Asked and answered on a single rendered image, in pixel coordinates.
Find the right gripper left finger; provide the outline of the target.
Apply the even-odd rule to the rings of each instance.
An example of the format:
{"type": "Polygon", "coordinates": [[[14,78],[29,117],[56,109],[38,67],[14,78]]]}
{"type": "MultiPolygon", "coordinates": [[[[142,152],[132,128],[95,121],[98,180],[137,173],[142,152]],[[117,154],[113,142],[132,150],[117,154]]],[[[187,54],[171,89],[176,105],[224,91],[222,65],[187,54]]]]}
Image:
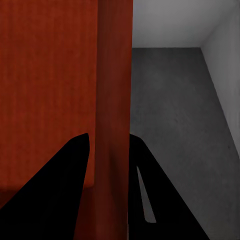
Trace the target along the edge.
{"type": "Polygon", "coordinates": [[[70,139],[1,209],[0,240],[73,240],[90,154],[70,139]]]}

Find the storage box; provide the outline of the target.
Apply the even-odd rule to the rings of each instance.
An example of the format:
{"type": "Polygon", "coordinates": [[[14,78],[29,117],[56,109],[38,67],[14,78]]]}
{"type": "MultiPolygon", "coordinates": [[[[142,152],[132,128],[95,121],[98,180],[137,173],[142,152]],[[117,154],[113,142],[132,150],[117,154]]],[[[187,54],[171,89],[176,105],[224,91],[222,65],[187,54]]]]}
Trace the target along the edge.
{"type": "Polygon", "coordinates": [[[72,138],[73,240],[127,240],[133,0],[0,0],[0,209],[72,138]]]}

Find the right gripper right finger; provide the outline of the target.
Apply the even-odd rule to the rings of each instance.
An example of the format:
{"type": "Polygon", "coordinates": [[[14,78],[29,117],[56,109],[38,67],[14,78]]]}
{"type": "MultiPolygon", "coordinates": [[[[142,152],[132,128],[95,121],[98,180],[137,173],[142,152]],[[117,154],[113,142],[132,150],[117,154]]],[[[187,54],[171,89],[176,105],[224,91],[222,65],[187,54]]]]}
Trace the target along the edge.
{"type": "Polygon", "coordinates": [[[210,240],[144,141],[129,134],[129,240],[210,240]],[[145,220],[137,167],[156,223],[145,220]]]}

